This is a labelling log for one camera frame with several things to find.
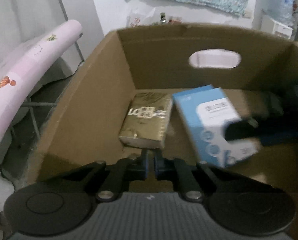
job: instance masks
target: cartoon sticker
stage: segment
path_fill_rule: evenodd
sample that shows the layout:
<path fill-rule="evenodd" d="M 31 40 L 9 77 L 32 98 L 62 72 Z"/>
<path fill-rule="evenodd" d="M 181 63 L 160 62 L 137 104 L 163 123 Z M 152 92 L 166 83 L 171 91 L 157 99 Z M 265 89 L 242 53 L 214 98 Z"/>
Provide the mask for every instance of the cartoon sticker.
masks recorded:
<path fill-rule="evenodd" d="M 41 45 L 39 45 L 38 47 L 33 47 L 33 51 L 36 52 L 35 54 L 33 54 L 34 56 L 39 54 L 42 51 Z"/>
<path fill-rule="evenodd" d="M 0 81 L 0 88 L 10 84 L 11 86 L 15 86 L 17 82 L 15 80 L 10 80 L 8 76 L 5 76 L 1 81 Z"/>
<path fill-rule="evenodd" d="M 56 39 L 57 39 L 57 35 L 52 34 L 52 35 L 47 39 L 47 41 L 54 41 L 54 40 L 56 40 Z"/>

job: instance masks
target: cardboard box handle hole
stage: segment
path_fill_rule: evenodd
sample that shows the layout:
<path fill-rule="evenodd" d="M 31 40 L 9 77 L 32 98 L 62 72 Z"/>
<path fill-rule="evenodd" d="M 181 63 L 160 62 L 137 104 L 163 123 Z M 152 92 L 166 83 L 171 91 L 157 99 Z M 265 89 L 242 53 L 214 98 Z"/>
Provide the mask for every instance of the cardboard box handle hole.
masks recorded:
<path fill-rule="evenodd" d="M 230 69 L 238 66 L 241 55 L 226 49 L 205 49 L 193 53 L 189 64 L 193 68 L 222 68 Z"/>

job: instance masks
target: blue and white box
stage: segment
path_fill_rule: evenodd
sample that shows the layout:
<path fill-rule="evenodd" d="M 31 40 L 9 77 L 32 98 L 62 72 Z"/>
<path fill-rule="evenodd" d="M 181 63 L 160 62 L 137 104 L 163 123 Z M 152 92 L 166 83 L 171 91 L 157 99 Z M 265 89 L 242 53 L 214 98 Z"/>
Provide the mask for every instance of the blue and white box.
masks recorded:
<path fill-rule="evenodd" d="M 201 161 L 224 168 L 257 152 L 250 140 L 224 139 L 225 125 L 241 118 L 221 88 L 204 86 L 175 93 L 173 98 Z"/>

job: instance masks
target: white curtain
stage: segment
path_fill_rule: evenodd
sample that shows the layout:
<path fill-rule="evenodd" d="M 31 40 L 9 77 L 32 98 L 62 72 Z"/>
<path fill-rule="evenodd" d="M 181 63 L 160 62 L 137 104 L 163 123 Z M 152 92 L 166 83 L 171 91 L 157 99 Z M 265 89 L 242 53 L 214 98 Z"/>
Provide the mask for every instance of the white curtain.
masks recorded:
<path fill-rule="evenodd" d="M 0 0 L 0 63 L 22 42 L 52 30 L 65 20 L 59 0 Z M 75 45 L 62 58 L 68 67 L 60 67 L 65 72 L 63 77 L 74 73 L 82 61 Z"/>

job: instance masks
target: cardboard box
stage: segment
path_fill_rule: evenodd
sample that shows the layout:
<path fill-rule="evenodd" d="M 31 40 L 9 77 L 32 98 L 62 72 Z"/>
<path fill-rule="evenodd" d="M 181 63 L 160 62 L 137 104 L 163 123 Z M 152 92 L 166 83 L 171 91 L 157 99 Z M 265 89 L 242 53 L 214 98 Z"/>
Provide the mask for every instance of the cardboard box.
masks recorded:
<path fill-rule="evenodd" d="M 189 57 L 203 49 L 241 55 L 231 69 L 193 68 Z M 261 91 L 283 89 L 298 79 L 298 45 L 253 30 L 219 25 L 141 26 L 109 33 L 75 74 L 29 162 L 29 183 L 72 168 L 126 157 L 118 139 L 136 92 L 174 93 L 212 84 L 221 87 L 241 117 L 266 113 Z M 196 158 L 173 108 L 165 157 L 189 164 Z M 230 168 L 283 188 L 295 199 L 290 234 L 298 239 L 298 144 L 264 147 Z"/>

